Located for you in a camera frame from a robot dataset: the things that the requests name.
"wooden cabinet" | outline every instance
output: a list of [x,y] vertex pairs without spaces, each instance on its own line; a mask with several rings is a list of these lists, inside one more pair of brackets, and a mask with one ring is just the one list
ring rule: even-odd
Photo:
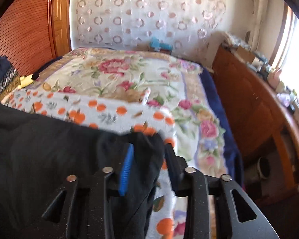
[[[248,166],[268,148],[280,156],[285,188],[267,202],[282,200],[297,191],[299,162],[299,128],[276,98],[276,93],[255,72],[231,52],[219,47],[213,63],[214,82],[221,98],[244,165]],[[291,141],[290,152],[285,138]]]

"cardboard box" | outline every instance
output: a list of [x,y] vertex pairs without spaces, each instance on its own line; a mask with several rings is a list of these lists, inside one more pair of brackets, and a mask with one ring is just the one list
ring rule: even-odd
[[236,53],[246,62],[252,63],[255,59],[255,55],[249,52],[248,50],[244,49],[242,46],[239,46],[236,50]]

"curtain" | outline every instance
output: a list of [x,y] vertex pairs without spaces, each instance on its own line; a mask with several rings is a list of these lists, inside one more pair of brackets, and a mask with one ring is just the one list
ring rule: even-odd
[[254,0],[254,12],[250,31],[249,44],[251,51],[257,50],[259,44],[259,32],[267,12],[268,0]]

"wooden headboard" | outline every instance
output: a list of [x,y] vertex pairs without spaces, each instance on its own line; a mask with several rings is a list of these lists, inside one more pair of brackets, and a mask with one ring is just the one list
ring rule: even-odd
[[20,75],[70,50],[69,0],[15,0],[0,19],[0,55]]

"floral bedspread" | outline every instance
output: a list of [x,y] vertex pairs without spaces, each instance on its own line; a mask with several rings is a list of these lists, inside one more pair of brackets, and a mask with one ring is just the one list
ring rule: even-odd
[[[79,48],[49,66],[29,88],[127,102],[141,101],[150,89],[147,104],[166,107],[173,115],[168,121],[175,123],[177,154],[202,173],[220,177],[227,172],[225,130],[207,102],[198,76],[201,70],[198,64],[163,53]],[[177,238],[184,233],[186,205],[186,199],[178,199],[174,223],[164,221],[173,225]],[[214,227],[213,208],[210,213]]]

